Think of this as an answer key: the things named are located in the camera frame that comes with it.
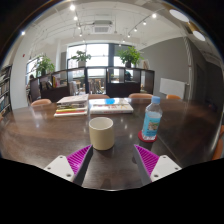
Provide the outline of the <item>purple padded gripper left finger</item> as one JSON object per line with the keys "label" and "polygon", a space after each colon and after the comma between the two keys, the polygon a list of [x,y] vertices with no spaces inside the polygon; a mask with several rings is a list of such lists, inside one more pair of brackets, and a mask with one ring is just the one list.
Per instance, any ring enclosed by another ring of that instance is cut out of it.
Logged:
{"label": "purple padded gripper left finger", "polygon": [[59,155],[44,170],[81,186],[93,155],[93,146],[88,145],[68,156]]}

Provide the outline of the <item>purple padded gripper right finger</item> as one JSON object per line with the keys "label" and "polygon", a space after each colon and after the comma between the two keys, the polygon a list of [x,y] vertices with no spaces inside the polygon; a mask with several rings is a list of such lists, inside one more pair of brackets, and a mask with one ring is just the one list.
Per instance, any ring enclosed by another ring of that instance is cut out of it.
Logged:
{"label": "purple padded gripper right finger", "polygon": [[181,170],[181,167],[167,155],[158,156],[139,145],[134,145],[133,154],[143,185]]}

